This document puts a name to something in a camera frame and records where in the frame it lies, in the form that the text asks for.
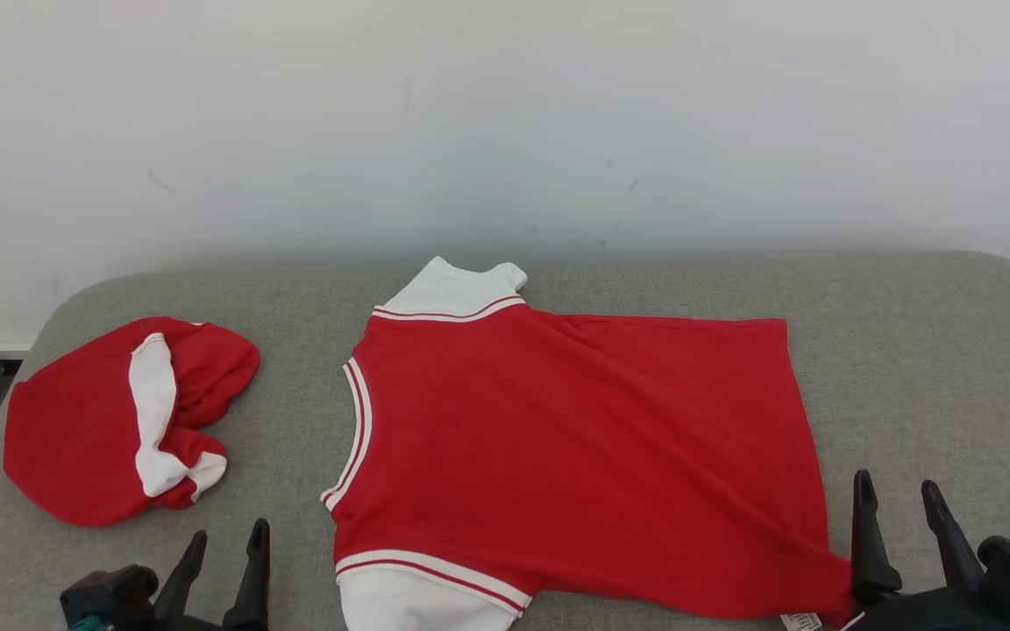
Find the red stripe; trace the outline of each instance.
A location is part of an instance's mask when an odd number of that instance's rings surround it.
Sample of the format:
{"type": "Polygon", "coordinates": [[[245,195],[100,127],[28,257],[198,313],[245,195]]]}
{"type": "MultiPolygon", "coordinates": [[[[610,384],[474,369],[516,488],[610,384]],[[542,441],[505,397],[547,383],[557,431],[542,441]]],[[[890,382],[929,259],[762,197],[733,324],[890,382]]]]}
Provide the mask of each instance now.
{"type": "Polygon", "coordinates": [[[511,601],[510,599],[506,599],[505,596],[498,595],[498,593],[494,592],[493,590],[488,590],[487,588],[483,588],[482,585],[478,585],[476,583],[470,583],[469,581],[463,581],[462,579],[454,579],[453,575],[444,574],[443,572],[438,571],[436,569],[431,569],[431,567],[424,567],[420,563],[413,563],[413,562],[410,562],[410,561],[403,561],[403,560],[400,560],[400,559],[376,559],[376,560],[372,560],[372,561],[362,561],[360,563],[348,564],[347,566],[341,567],[341,569],[337,570],[337,573],[340,574],[341,571],[345,571],[347,569],[352,569],[354,567],[364,567],[364,566],[368,566],[369,564],[377,564],[377,563],[405,564],[405,566],[414,567],[415,569],[428,572],[428,574],[437,575],[438,579],[442,579],[444,581],[448,581],[448,582],[451,582],[451,583],[457,583],[457,584],[460,584],[460,585],[465,585],[466,588],[470,588],[470,590],[477,590],[478,592],[482,592],[483,595],[493,596],[493,598],[495,598],[497,600],[500,600],[502,602],[505,602],[510,607],[515,608],[515,610],[518,611],[518,612],[524,611],[523,607],[518,606],[518,604],[516,604],[516,603],[513,603],[513,601],[511,601]]]}
{"type": "Polygon", "coordinates": [[[352,476],[354,464],[357,463],[358,455],[361,455],[362,448],[365,448],[365,398],[362,396],[361,384],[357,383],[357,372],[354,371],[352,366],[345,363],[345,367],[348,367],[348,379],[352,380],[354,383],[354,393],[357,395],[357,410],[361,415],[361,427],[357,429],[357,449],[354,451],[354,456],[348,460],[348,466],[345,467],[344,480],[337,483],[336,487],[333,487],[329,492],[326,492],[325,498],[322,499],[324,504],[334,493],[341,491],[341,487],[344,487],[345,483],[348,482],[348,478],[352,476]]]}
{"type": "Polygon", "coordinates": [[[380,311],[381,313],[388,313],[389,316],[435,316],[435,318],[454,318],[456,320],[462,320],[465,318],[474,318],[474,316],[480,316],[482,312],[485,312],[490,307],[493,307],[493,305],[499,302],[504,302],[506,300],[521,300],[521,297],[505,296],[505,298],[498,298],[497,300],[494,300],[490,304],[485,305],[485,307],[482,307],[480,310],[477,310],[474,313],[470,313],[470,315],[453,315],[453,313],[401,313],[398,311],[388,311],[388,309],[381,309],[380,307],[374,309],[373,312],[376,313],[380,311]]]}

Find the black robotic claw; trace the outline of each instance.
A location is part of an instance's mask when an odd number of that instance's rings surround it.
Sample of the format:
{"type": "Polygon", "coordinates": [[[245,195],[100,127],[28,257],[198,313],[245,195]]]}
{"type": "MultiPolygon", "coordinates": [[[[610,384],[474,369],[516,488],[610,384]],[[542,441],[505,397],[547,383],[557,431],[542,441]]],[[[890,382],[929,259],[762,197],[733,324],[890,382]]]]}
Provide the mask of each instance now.
{"type": "Polygon", "coordinates": [[[268,586],[272,571],[272,530],[268,520],[256,520],[248,538],[248,564],[243,570],[236,604],[221,624],[185,615],[190,588],[201,573],[208,535],[197,531],[177,562],[156,603],[158,589],[150,567],[127,566],[119,571],[93,571],[61,594],[61,609],[70,627],[89,618],[113,631],[269,631],[268,586]]]}
{"type": "Polygon", "coordinates": [[[854,477],[852,506],[852,596],[856,614],[850,631],[1010,631],[1010,540],[990,536],[980,561],[953,519],[937,484],[922,483],[926,523],[937,536],[944,588],[899,595],[902,580],[887,562],[875,518],[878,500],[867,470],[854,477]]]}

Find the striped trim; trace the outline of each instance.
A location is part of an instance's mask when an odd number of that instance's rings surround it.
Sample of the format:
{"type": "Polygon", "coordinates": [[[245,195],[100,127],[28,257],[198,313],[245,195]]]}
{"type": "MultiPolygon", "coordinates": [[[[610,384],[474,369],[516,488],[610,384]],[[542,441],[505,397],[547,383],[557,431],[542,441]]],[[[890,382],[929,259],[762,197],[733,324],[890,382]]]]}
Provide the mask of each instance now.
{"type": "Polygon", "coordinates": [[[369,399],[369,385],[365,384],[362,367],[352,356],[343,367],[345,377],[348,378],[348,387],[354,391],[357,431],[354,432],[354,447],[348,452],[348,462],[345,462],[341,477],[337,479],[337,484],[333,488],[322,493],[322,503],[331,512],[333,507],[336,507],[337,503],[344,498],[349,484],[354,482],[354,477],[361,469],[362,460],[365,459],[365,454],[369,451],[369,439],[373,436],[373,403],[369,399]]]}
{"type": "Polygon", "coordinates": [[[409,571],[422,579],[465,592],[467,595],[488,600],[516,616],[524,614],[525,608],[532,602],[532,596],[525,595],[524,592],[504,581],[494,579],[493,575],[463,567],[438,556],[408,550],[373,550],[345,556],[336,563],[337,583],[341,583],[342,575],[370,569],[409,571]]]}
{"type": "Polygon", "coordinates": [[[373,316],[377,318],[385,318],[389,320],[426,320],[434,322],[473,322],[474,320],[481,320],[485,316],[492,316],[494,313],[505,309],[506,307],[513,307],[516,304],[525,304],[524,299],[520,296],[503,296],[494,300],[480,310],[474,313],[469,313],[469,315],[452,315],[452,313],[400,313],[397,311],[389,311],[383,307],[376,307],[373,309],[373,316]]]}

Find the gray fabric surface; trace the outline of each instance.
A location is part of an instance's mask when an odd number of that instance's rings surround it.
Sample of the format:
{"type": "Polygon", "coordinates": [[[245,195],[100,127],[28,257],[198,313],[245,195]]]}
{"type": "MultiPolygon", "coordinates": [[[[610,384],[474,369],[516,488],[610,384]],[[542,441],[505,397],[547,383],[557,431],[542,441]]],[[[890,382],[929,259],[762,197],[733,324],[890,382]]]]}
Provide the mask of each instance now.
{"type": "MultiPolygon", "coordinates": [[[[453,260],[456,264],[465,264],[453,260]]],[[[908,591],[942,575],[919,485],[945,492],[974,545],[1010,536],[1010,262],[990,255],[798,255],[690,262],[525,264],[522,292],[559,312],[697,318],[785,316],[821,459],[831,546],[849,551],[852,475],[873,471],[887,551],[908,591]]],[[[193,508],[159,508],[113,528],[57,522],[1,470],[0,628],[63,628],[57,596],[93,569],[136,562],[165,574],[190,535],[209,531],[193,615],[219,620],[258,516],[272,523],[274,628],[343,628],[333,522],[319,492],[341,471],[352,402],[340,363],[374,304],[417,268],[293,269],[133,276],[74,296],[36,340],[19,380],[141,316],[212,321],[263,352],[260,375],[209,428],[229,469],[193,508]]],[[[696,524],[689,524],[689,535],[696,524]]],[[[783,575],[783,582],[790,581],[783,575]]],[[[649,604],[544,593],[518,631],[733,630],[777,621],[696,619],[649,604]]]]}

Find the white wall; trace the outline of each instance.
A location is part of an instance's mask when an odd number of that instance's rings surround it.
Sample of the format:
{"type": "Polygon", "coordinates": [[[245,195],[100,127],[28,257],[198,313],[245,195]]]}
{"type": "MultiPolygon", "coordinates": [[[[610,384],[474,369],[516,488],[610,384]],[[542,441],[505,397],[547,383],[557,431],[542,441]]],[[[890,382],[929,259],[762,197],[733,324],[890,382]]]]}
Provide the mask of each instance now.
{"type": "Polygon", "coordinates": [[[1010,255],[1010,3],[0,0],[0,342],[125,273],[442,243],[1010,255]]]}

